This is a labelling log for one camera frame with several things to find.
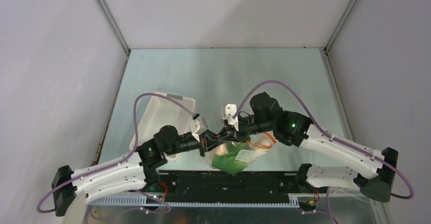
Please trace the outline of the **green bok choy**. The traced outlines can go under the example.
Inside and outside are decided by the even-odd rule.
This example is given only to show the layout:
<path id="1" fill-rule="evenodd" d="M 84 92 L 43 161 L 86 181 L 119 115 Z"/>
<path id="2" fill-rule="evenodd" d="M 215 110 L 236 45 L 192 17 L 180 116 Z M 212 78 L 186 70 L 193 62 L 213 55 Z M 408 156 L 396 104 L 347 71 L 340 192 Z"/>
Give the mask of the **green bok choy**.
<path id="1" fill-rule="evenodd" d="M 213 150 L 210 152 L 212 161 L 210 165 L 223 171 L 235 175 L 247 168 L 256 159 L 256 150 L 251 149 L 247 143 L 225 141 L 229 152 L 225 155 L 217 156 Z"/>

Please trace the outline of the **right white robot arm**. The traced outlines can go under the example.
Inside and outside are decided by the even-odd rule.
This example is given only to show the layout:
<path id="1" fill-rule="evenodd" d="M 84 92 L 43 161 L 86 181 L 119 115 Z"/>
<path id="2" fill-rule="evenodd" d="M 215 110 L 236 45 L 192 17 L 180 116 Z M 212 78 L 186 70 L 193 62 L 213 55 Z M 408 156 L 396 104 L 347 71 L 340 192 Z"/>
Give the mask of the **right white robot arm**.
<path id="1" fill-rule="evenodd" d="M 237 116 L 237 106 L 227 104 L 221 109 L 221 118 L 228 133 L 238 141 L 247 136 L 272 132 L 280 143 L 287 146 L 320 152 L 344 164 L 343 167 L 323 167 L 301 164 L 295 177 L 299 191 L 313 188 L 336 187 L 360 191 L 364 196 L 383 203 L 390 201 L 398 151 L 387 147 L 372 149 L 353 141 L 319 130 L 316 123 L 297 112 L 285 111 L 278 101 L 262 92 L 250 100 L 252 115 Z"/>

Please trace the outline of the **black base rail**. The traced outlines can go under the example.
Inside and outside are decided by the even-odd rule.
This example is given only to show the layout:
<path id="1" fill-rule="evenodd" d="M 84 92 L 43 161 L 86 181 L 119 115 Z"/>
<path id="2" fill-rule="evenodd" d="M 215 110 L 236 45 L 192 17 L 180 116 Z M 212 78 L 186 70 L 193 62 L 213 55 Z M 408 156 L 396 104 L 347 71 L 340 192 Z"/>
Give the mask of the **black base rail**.
<path id="1" fill-rule="evenodd" d="M 292 194 L 313 194 L 299 186 L 295 172 L 258 171 L 236 175 L 222 171 L 160 170 L 141 191 L 161 193 L 170 204 L 288 204 Z"/>

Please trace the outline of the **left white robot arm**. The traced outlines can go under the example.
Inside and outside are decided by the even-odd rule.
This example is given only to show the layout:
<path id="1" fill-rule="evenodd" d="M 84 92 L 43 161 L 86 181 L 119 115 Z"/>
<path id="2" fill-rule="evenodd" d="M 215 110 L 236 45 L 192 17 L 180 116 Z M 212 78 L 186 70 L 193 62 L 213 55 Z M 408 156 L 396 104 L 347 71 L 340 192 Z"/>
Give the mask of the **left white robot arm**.
<path id="1" fill-rule="evenodd" d="M 161 179 L 156 169 L 167 163 L 167 156 L 200 150 L 205 155 L 208 147 L 217 145 L 226 129 L 215 134 L 204 130 L 197 137 L 191 132 L 179 135 L 174 126 L 162 127 L 153 138 L 130 153 L 103 164 L 72 170 L 66 165 L 57 170 L 52 181 L 54 212 L 64 216 L 79 193 L 84 193 L 86 202 L 122 191 L 156 191 Z"/>

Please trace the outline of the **clear zip top bag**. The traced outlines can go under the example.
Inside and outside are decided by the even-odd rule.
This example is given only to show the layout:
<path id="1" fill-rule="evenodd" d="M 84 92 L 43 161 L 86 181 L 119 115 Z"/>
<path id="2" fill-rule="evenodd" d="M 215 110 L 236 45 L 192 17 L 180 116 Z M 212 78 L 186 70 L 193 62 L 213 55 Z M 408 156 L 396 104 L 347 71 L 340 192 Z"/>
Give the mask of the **clear zip top bag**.
<path id="1" fill-rule="evenodd" d="M 206 153 L 204 161 L 211 168 L 235 175 L 266 154 L 276 139 L 269 133 L 247 136 L 245 142 L 224 141 Z"/>

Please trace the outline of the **small beige mushroom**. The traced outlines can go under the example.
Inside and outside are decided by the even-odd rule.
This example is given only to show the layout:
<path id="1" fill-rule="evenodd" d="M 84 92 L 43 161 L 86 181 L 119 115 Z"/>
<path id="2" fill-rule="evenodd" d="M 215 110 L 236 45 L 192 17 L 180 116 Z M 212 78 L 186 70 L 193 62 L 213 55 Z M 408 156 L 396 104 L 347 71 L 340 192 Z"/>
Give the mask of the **small beige mushroom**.
<path id="1" fill-rule="evenodd" d="M 217 146 L 214 150 L 213 150 L 214 154 L 217 156 L 221 156 L 221 155 L 225 155 L 229 152 L 227 145 L 226 144 L 222 144 Z"/>

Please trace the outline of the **white perforated plastic basket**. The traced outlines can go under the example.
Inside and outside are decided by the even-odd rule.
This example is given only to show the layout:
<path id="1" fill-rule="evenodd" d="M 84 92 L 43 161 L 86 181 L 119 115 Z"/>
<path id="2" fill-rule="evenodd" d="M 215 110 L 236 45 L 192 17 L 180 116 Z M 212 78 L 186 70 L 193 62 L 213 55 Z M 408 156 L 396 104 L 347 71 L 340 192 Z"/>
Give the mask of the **white perforated plastic basket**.
<path id="1" fill-rule="evenodd" d="M 195 112 L 196 101 L 192 98 L 162 92 L 155 93 L 178 101 L 191 112 Z M 174 126 L 179 135 L 191 132 L 191 121 L 192 117 L 189 113 L 178 105 L 152 96 L 142 118 L 138 121 L 138 146 L 153 138 L 153 135 L 166 125 Z"/>

